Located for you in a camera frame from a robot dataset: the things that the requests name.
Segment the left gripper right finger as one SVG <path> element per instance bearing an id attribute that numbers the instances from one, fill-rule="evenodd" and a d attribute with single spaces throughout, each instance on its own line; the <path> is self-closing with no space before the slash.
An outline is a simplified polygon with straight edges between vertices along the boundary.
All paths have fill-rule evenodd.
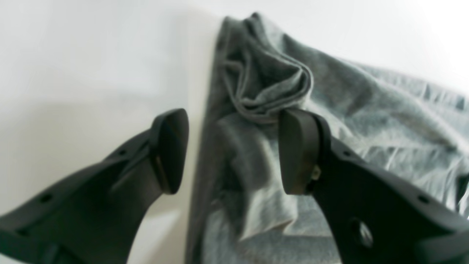
<path id="1" fill-rule="evenodd" d="M 285 193 L 315 199 L 344 264 L 468 263 L 468 221 L 365 162 L 323 117 L 283 110 L 278 136 Z"/>

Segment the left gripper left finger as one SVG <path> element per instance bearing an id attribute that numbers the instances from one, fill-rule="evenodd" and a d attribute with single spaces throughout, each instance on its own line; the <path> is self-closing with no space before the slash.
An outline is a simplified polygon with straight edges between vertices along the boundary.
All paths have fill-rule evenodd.
<path id="1" fill-rule="evenodd" d="M 186 110 L 158 115 L 104 160 L 1 216 L 1 254 L 28 264 L 125 264 L 149 207 L 178 192 L 188 140 Z"/>

